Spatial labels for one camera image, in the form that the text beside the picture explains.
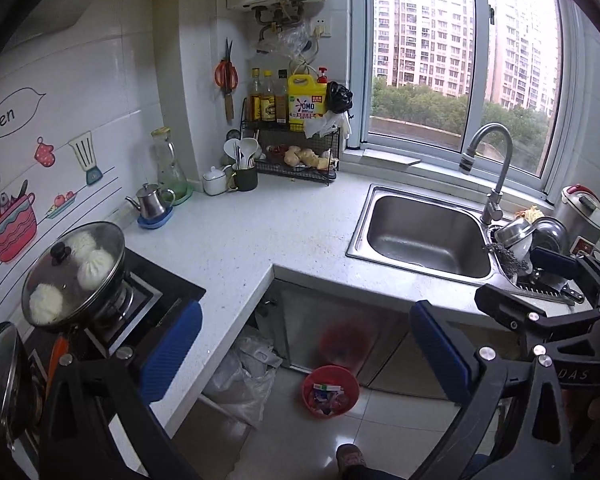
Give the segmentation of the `oil bottle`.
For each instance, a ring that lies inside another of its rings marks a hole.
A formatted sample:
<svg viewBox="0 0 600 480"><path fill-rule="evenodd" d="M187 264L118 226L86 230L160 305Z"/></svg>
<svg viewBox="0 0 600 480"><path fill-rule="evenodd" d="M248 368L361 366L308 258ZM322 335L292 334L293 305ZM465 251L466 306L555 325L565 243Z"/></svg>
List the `oil bottle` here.
<svg viewBox="0 0 600 480"><path fill-rule="evenodd" d="M251 70L251 81L249 86L249 120L250 122L260 122L261 120L261 78L260 70L253 67Z"/></svg>

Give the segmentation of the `steamer pot with glass lid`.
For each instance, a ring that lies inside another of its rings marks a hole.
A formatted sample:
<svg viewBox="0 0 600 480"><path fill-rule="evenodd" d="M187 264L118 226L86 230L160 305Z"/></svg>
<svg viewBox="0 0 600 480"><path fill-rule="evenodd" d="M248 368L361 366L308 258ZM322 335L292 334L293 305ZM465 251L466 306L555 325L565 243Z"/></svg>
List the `steamer pot with glass lid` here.
<svg viewBox="0 0 600 480"><path fill-rule="evenodd" d="M50 333L85 324L118 298L124 274L122 229L108 221L78 226L35 261L22 285L22 314Z"/></svg>

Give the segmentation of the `glass carafe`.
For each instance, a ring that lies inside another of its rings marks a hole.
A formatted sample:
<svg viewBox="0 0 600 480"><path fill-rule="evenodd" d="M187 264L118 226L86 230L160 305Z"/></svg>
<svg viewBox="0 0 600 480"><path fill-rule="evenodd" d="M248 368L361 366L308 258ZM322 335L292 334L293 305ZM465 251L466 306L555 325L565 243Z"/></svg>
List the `glass carafe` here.
<svg viewBox="0 0 600 480"><path fill-rule="evenodd" d="M160 127L151 133L158 166L158 183L163 190L174 193L174 204L179 205L192 195L193 191L175 153L169 127Z"/></svg>

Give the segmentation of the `yellow OMO detergent bottle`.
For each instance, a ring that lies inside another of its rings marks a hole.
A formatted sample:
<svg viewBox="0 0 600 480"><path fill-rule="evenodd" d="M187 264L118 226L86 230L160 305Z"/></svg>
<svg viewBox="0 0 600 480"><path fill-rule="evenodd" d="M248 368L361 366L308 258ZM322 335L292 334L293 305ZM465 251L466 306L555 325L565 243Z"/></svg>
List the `yellow OMO detergent bottle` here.
<svg viewBox="0 0 600 480"><path fill-rule="evenodd" d="M302 131L307 120L324 116L327 84L317 82L309 74L293 74L287 79L287 89L291 131Z"/></svg>

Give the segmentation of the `black plastic bag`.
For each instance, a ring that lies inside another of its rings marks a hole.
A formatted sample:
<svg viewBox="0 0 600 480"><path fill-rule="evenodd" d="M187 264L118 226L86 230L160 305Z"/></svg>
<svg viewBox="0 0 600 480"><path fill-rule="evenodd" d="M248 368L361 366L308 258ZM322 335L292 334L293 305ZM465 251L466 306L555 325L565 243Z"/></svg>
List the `black plastic bag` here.
<svg viewBox="0 0 600 480"><path fill-rule="evenodd" d="M334 114L349 113L353 106L353 92L344 84L330 80L326 86L326 110Z"/></svg>

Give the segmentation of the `ginger roots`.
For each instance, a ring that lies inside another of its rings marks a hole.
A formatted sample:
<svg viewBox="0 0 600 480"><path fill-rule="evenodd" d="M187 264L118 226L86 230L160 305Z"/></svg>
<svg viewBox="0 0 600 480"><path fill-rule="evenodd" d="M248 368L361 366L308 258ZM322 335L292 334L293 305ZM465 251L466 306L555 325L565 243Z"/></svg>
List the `ginger roots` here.
<svg viewBox="0 0 600 480"><path fill-rule="evenodd" d="M317 155L312 148L300 148L300 146L291 145L284 154L284 163L294 169L329 171L338 168L339 159L332 156L332 152L329 150Z"/></svg>

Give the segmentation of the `glass pan lid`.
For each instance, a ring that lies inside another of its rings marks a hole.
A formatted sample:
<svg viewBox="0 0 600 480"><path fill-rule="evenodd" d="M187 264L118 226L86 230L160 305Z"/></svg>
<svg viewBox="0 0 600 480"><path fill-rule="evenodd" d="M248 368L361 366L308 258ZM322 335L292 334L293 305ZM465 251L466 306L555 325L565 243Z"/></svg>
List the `glass pan lid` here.
<svg viewBox="0 0 600 480"><path fill-rule="evenodd" d="M17 327L0 323L0 439L13 451L32 422L35 393L29 361Z"/></svg>

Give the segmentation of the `red handled scissors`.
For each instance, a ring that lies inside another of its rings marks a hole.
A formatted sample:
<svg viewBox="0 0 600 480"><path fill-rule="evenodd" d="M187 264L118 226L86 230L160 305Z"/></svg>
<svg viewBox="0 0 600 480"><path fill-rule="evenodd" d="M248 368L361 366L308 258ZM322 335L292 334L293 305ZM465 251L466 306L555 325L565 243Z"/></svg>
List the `red handled scissors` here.
<svg viewBox="0 0 600 480"><path fill-rule="evenodd" d="M213 80L221 89L224 100L225 118L231 122L235 118L233 93L237 89L239 78L232 62L233 41L225 39L225 49L221 61L215 66Z"/></svg>

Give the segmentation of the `rice cooker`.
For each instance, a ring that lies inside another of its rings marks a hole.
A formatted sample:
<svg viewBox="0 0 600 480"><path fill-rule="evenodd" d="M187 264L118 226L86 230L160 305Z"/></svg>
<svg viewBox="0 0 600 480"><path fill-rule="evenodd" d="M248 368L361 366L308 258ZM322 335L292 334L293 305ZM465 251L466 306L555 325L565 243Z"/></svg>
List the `rice cooker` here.
<svg viewBox="0 0 600 480"><path fill-rule="evenodd" d="M582 184L565 186L555 205L555 218L566 228L566 252L592 254L600 240L600 199Z"/></svg>

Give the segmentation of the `white sugar pot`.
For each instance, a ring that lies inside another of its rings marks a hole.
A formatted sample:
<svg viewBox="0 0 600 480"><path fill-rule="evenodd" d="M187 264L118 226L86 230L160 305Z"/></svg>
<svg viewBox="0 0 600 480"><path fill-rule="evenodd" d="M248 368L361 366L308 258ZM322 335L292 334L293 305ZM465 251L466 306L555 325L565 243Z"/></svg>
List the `white sugar pot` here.
<svg viewBox="0 0 600 480"><path fill-rule="evenodd" d="M202 175L202 187L207 195L218 196L228 190L227 169L228 166L212 166Z"/></svg>

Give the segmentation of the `red plastic trash bin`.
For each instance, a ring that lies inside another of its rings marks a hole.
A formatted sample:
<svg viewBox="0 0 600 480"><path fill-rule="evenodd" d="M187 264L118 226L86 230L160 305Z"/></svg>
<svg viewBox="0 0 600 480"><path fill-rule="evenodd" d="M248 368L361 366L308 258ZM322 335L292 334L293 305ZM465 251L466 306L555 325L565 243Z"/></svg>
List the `red plastic trash bin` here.
<svg viewBox="0 0 600 480"><path fill-rule="evenodd" d="M361 387L344 367L326 365L311 372L302 382L301 399L311 415L334 418L350 412L360 398Z"/></svg>

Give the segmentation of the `white plastic bag on floor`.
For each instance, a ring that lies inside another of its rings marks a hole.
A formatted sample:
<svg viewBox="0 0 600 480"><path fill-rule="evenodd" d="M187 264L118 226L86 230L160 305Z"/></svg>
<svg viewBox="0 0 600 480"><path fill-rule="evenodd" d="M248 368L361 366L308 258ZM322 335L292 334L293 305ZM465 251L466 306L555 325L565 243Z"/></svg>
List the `white plastic bag on floor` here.
<svg viewBox="0 0 600 480"><path fill-rule="evenodd" d="M202 394L230 416L254 429L264 417L283 359L272 341L245 327L216 368Z"/></svg>

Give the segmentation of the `black gas stove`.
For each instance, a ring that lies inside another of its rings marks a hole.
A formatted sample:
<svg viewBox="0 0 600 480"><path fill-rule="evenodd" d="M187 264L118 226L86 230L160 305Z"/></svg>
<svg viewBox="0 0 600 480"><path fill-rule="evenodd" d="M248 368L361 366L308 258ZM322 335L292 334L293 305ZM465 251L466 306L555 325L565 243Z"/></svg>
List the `black gas stove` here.
<svg viewBox="0 0 600 480"><path fill-rule="evenodd" d="M90 322L71 326L64 335L75 346L86 340L88 350L111 356L125 341L137 342L155 328L179 302L199 301L206 290L157 266L131 249L125 251L125 274L117 299Z"/></svg>

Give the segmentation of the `steel teapot on blue saucer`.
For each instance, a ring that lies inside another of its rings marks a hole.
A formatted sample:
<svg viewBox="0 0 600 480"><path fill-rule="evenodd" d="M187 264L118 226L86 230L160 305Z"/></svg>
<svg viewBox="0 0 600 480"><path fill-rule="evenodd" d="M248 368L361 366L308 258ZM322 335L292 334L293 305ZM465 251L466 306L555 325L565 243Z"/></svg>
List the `steel teapot on blue saucer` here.
<svg viewBox="0 0 600 480"><path fill-rule="evenodd" d="M162 188L155 183L144 183L134 197L125 200L138 212L136 223L141 229L160 229L173 214L176 200L170 188Z"/></svg>

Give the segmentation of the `person slipper foot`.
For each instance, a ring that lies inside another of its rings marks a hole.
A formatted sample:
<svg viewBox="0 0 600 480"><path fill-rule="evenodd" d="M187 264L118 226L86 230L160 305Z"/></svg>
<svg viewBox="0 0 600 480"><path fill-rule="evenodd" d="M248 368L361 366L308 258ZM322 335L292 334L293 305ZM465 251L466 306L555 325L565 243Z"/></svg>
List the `person slipper foot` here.
<svg viewBox="0 0 600 480"><path fill-rule="evenodd" d="M347 479L352 474L364 472L366 460L362 451L353 443L339 445L336 451L338 478Z"/></svg>

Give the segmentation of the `steel bowls in drainer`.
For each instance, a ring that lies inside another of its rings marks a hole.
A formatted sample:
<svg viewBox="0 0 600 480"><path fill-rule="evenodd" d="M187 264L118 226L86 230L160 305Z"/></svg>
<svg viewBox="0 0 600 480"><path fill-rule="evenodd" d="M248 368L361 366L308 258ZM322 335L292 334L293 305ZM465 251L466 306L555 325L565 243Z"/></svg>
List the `steel bowls in drainer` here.
<svg viewBox="0 0 600 480"><path fill-rule="evenodd" d="M564 254L568 244L565 226L557 219L547 216L532 222L519 217L505 226L494 228L491 237L495 245L492 252L504 274L512 281L532 272L532 249L539 247Z"/></svg>

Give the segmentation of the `chrome kitchen faucet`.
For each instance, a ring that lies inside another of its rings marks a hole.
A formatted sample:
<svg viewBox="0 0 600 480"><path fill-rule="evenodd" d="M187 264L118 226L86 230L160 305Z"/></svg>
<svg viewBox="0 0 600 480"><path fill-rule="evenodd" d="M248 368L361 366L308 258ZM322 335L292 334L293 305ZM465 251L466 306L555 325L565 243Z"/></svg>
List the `chrome kitchen faucet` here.
<svg viewBox="0 0 600 480"><path fill-rule="evenodd" d="M478 156L478 147L480 143L486 140L486 137L491 133L498 133L502 137L505 150L504 158L500 161L500 170L498 170L498 174L495 173L494 162L490 162L490 166L486 168L486 171L489 171L495 180L492 184L491 191L486 196L486 203L483 206L480 216L480 222L484 226L490 226L492 222L500 221L501 218L503 218L504 212L502 211L501 200L503 197L505 179L513 158L514 142L512 135L500 122L488 122L486 125L481 126L471 137L468 147L460 154L460 162L458 163L458 169L463 174L470 174Z"/></svg>

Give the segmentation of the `stainless steel sink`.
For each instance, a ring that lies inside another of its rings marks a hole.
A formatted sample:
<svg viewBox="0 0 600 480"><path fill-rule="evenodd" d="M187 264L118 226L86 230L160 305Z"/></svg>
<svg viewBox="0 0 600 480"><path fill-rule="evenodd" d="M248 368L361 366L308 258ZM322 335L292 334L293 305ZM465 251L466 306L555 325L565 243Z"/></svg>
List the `stainless steel sink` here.
<svg viewBox="0 0 600 480"><path fill-rule="evenodd" d="M346 255L480 286L498 275L486 227L458 203L373 184Z"/></svg>

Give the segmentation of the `dark green utensil mug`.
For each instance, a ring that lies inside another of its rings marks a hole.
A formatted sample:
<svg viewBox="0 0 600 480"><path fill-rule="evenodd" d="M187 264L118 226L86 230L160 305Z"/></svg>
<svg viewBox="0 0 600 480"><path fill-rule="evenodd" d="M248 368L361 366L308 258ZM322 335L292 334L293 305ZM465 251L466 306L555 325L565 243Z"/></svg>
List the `dark green utensil mug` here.
<svg viewBox="0 0 600 480"><path fill-rule="evenodd" d="M230 175L230 188L239 192L250 192L258 186L258 172L256 167L248 169L234 169Z"/></svg>

